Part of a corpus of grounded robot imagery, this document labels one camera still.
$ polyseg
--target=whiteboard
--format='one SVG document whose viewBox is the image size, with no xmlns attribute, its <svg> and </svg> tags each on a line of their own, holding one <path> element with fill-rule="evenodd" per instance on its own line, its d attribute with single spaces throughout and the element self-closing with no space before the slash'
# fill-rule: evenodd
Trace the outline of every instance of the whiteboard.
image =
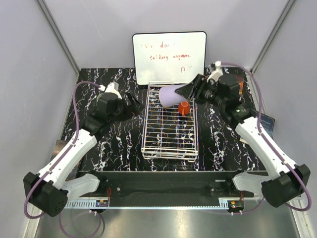
<svg viewBox="0 0 317 238">
<path fill-rule="evenodd" d="M 205 32 L 133 35 L 137 83 L 189 83 L 204 74 L 206 39 Z"/>
</svg>

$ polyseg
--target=white clamp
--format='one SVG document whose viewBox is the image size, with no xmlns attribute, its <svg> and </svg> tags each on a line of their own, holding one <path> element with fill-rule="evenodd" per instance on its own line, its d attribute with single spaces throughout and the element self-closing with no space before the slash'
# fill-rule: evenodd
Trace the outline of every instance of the white clamp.
<svg viewBox="0 0 317 238">
<path fill-rule="evenodd" d="M 223 75 L 222 68 L 221 68 L 221 61 L 215 62 L 214 65 L 216 69 L 208 77 L 207 82 L 209 82 L 210 79 L 213 79 L 215 82 L 217 82 L 219 80 L 219 77 Z"/>
<path fill-rule="evenodd" d="M 98 89 L 102 92 L 105 92 L 105 93 L 114 93 L 115 95 L 118 96 L 119 99 L 122 99 L 122 96 L 118 92 L 119 85 L 116 82 L 112 82 L 112 83 L 108 84 L 107 88 L 104 87 L 103 85 L 100 85 Z"/>
</svg>

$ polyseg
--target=white wire basket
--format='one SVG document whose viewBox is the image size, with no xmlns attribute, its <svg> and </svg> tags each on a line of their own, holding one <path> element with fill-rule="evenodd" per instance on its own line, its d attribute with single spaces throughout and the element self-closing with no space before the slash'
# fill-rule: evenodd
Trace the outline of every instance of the white wire basket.
<svg viewBox="0 0 317 238">
<path fill-rule="evenodd" d="M 184 117 L 178 105 L 163 107 L 159 90 L 165 85 L 149 85 L 143 128 L 144 159 L 178 159 L 194 162 L 198 156 L 197 109 L 190 101 L 190 112 Z"/>
</svg>

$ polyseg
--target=table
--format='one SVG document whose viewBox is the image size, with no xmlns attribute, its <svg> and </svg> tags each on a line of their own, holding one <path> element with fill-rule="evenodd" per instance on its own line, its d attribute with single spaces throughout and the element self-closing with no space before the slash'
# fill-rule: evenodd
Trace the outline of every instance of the table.
<svg viewBox="0 0 317 238">
<path fill-rule="evenodd" d="M 238 68 L 224 68 L 243 79 L 242 100 L 253 105 L 250 88 L 244 72 Z M 205 75 L 210 74 L 206 68 Z M 82 69 L 78 81 L 91 81 L 107 86 L 119 84 L 119 91 L 130 91 L 145 105 L 147 87 L 136 83 L 133 68 Z M 78 88 L 76 93 L 79 119 L 86 117 L 96 99 L 98 90 L 92 85 Z M 144 112 L 136 118 L 115 124 L 95 148 L 83 158 L 79 171 L 235 171 L 237 169 L 263 171 L 264 166 L 249 145 L 221 119 L 213 105 L 198 105 L 199 157 L 196 162 L 183 160 L 144 160 L 141 153 Z M 64 126 L 62 139 L 69 140 L 74 133 L 74 109 L 71 106 Z"/>
</svg>

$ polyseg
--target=metal floor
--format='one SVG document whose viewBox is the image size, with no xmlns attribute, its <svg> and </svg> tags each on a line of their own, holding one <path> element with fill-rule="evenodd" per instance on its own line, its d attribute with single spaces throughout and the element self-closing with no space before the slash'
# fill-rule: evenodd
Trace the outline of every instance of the metal floor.
<svg viewBox="0 0 317 238">
<path fill-rule="evenodd" d="M 246 209 L 256 206 L 245 201 Z M 62 223 L 75 237 L 86 237 L 95 231 L 98 218 L 88 212 L 71 222 L 83 210 L 64 210 Z M 95 236 L 100 238 L 299 238 L 291 210 L 273 208 L 266 202 L 259 210 L 243 216 L 218 215 L 225 211 L 205 210 L 107 210 Z M 58 218 L 44 216 L 36 238 L 66 237 L 58 226 Z"/>
</svg>

